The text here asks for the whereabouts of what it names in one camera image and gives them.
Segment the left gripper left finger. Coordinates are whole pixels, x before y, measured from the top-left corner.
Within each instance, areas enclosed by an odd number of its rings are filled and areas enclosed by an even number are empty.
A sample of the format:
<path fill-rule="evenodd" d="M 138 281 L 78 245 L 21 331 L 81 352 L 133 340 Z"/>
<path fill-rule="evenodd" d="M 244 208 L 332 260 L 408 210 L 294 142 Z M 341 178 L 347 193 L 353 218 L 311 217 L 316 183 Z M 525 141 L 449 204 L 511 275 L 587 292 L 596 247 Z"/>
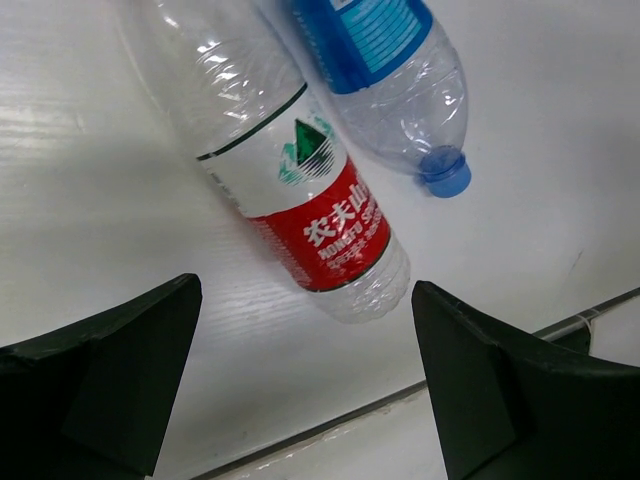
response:
<path fill-rule="evenodd" d="M 4 479 L 153 476 L 202 304 L 182 274 L 1 349 Z"/>

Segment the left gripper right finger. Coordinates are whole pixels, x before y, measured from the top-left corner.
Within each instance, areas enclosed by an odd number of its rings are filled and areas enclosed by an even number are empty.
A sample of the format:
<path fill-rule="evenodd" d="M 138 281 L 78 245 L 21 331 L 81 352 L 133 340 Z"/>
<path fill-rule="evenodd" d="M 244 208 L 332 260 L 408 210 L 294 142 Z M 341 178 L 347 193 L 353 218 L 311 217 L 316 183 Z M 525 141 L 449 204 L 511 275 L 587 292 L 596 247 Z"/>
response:
<path fill-rule="evenodd" d="M 411 300 L 449 478 L 638 477 L 637 367 L 540 339 L 431 282 Z"/>

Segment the red label water bottle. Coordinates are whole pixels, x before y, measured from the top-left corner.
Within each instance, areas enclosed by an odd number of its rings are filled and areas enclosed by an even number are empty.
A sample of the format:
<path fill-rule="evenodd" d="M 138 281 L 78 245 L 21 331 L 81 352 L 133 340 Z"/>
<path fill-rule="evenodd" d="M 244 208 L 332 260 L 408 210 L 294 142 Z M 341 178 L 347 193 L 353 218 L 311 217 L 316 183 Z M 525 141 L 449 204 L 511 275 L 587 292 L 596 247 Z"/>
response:
<path fill-rule="evenodd" d="M 146 1 L 164 108 L 185 145 L 319 307 L 392 311 L 409 259 L 294 58 L 250 1 Z"/>

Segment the crushed blue cap bottle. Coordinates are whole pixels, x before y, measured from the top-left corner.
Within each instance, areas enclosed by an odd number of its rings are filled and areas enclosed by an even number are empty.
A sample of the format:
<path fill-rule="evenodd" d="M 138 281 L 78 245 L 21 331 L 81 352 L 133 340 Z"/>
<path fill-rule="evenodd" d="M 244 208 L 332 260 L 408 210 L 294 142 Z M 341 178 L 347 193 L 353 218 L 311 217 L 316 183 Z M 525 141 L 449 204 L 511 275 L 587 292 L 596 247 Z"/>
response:
<path fill-rule="evenodd" d="M 257 7 L 370 158 L 437 198 L 471 183 L 459 55 L 423 1 L 259 1 Z"/>

